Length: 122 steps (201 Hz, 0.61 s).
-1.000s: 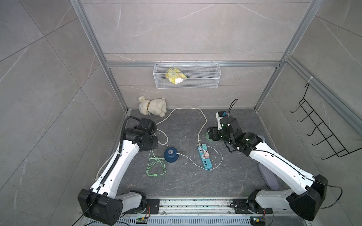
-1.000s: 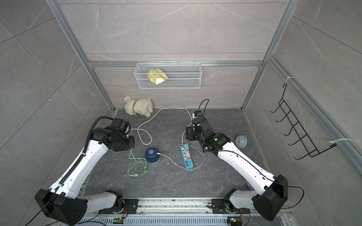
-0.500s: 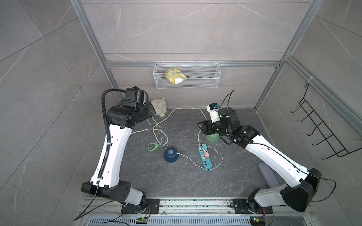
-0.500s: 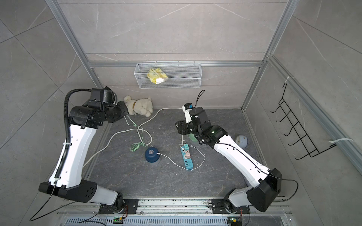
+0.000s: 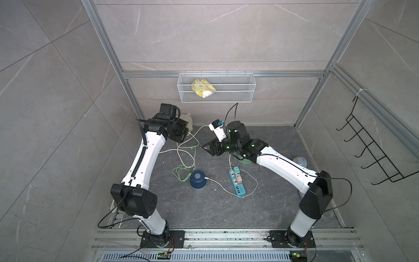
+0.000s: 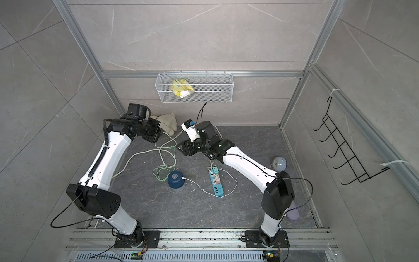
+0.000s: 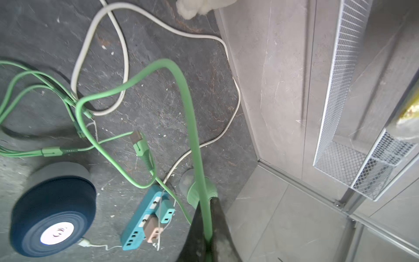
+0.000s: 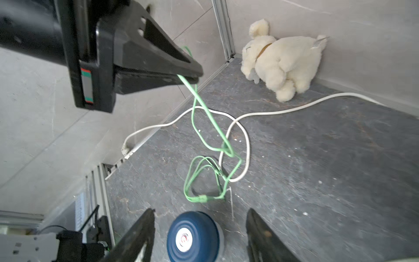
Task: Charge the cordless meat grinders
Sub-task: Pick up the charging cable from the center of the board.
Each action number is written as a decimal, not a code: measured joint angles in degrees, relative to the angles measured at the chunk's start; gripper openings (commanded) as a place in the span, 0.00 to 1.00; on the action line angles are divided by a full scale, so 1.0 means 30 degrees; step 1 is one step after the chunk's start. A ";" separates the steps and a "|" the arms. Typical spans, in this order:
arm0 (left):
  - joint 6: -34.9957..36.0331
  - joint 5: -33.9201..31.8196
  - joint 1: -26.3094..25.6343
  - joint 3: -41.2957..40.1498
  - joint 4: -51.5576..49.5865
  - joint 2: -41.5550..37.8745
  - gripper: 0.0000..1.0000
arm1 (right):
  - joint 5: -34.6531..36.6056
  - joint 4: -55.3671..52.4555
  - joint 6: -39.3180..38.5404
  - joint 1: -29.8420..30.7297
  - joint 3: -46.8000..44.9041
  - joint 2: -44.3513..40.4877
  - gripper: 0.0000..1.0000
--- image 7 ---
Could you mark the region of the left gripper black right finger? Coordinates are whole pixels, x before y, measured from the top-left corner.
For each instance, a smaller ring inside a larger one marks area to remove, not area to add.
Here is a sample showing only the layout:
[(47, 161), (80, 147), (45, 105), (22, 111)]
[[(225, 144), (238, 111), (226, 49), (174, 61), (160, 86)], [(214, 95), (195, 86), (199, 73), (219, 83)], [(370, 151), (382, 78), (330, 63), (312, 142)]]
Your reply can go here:
[(211, 258), (213, 262), (241, 262), (242, 259), (234, 245), (219, 198), (212, 198), (211, 216), (213, 235)]

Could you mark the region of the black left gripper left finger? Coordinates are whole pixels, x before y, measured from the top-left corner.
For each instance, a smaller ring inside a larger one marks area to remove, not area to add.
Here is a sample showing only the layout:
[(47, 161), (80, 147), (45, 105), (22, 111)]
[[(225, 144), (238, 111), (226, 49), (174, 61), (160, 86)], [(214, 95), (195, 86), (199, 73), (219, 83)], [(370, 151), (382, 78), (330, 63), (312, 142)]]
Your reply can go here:
[(205, 262), (206, 240), (200, 204), (198, 204), (183, 249), (177, 262)]

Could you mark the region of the pink USB charger adapter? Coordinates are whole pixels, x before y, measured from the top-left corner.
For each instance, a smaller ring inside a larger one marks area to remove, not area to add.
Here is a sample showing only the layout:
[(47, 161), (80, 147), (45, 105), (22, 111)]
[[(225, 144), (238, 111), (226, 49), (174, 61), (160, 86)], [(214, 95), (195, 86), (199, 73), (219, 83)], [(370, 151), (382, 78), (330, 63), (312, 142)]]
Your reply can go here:
[(150, 215), (143, 226), (145, 239), (148, 243), (156, 243), (158, 236), (163, 232), (164, 228), (155, 214)]

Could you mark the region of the teal power strip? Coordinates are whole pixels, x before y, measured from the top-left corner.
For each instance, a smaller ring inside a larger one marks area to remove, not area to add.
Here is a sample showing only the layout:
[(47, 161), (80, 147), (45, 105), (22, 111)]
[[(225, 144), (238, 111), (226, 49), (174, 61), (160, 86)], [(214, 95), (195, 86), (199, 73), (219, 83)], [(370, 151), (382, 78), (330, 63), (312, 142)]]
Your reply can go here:
[(143, 226), (150, 215), (156, 215), (158, 204), (162, 199), (169, 199), (169, 193), (164, 192), (157, 184), (152, 185), (121, 235), (121, 246), (124, 251), (136, 250), (140, 247), (145, 237)]

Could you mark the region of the teal square charger block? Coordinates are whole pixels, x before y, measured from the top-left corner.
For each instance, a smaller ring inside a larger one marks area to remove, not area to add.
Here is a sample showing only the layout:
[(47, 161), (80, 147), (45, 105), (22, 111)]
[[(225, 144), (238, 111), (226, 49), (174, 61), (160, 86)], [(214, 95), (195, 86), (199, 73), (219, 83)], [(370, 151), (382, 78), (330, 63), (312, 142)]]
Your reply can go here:
[(175, 208), (173, 203), (169, 199), (162, 199), (158, 204), (156, 216), (160, 223), (167, 224), (171, 221), (174, 212)]

